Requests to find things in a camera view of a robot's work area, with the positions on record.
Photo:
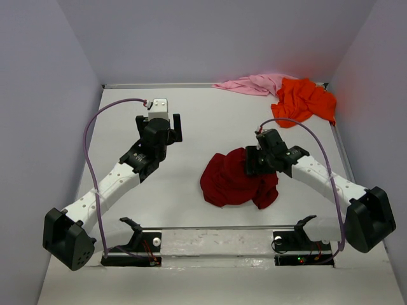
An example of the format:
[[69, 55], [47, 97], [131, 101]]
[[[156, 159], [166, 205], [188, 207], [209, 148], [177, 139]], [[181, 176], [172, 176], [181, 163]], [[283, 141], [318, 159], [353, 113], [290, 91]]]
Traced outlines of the dark red t shirt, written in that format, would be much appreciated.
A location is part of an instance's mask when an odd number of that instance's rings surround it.
[[204, 200], [216, 207], [237, 206], [252, 201], [258, 209], [269, 207], [278, 197], [275, 173], [249, 176], [245, 173], [245, 149], [227, 155], [216, 153], [200, 178]]

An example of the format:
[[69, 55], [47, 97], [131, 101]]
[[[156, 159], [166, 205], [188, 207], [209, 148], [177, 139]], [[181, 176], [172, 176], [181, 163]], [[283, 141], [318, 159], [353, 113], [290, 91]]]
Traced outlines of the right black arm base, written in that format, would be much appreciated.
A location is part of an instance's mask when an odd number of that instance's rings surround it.
[[311, 241], [304, 227], [316, 218], [310, 215], [299, 220], [290, 231], [274, 231], [271, 248], [275, 253], [274, 263], [282, 266], [335, 266], [330, 245]]

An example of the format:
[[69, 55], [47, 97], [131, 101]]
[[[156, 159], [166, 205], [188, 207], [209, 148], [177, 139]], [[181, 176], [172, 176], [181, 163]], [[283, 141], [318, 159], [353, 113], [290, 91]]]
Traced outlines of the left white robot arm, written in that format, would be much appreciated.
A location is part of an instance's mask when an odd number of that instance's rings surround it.
[[138, 116], [140, 139], [113, 169], [80, 199], [46, 215], [43, 248], [71, 271], [82, 268], [94, 253], [133, 251], [143, 240], [142, 227], [128, 217], [104, 225], [99, 219], [118, 200], [143, 183], [166, 158], [167, 146], [182, 142], [181, 117], [172, 119]]

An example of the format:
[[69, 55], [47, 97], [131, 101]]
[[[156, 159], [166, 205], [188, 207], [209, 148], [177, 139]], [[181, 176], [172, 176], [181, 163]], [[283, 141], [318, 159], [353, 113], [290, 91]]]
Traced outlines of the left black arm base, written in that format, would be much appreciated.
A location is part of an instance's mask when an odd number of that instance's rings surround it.
[[162, 265], [162, 232], [146, 230], [128, 217], [120, 218], [120, 224], [129, 227], [132, 234], [128, 242], [112, 248], [100, 263], [105, 267], [160, 267]]

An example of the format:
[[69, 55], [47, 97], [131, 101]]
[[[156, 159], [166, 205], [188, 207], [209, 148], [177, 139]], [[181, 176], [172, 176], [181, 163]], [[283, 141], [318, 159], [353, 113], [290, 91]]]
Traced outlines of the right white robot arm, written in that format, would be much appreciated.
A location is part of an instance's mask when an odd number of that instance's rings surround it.
[[389, 198], [382, 188], [368, 189], [337, 175], [302, 147], [286, 146], [275, 129], [257, 133], [256, 139], [257, 145], [245, 148], [248, 176], [284, 173], [336, 207], [335, 217], [309, 215], [297, 222], [293, 242], [298, 248], [307, 249], [318, 241], [346, 241], [355, 250], [368, 253], [395, 231]]

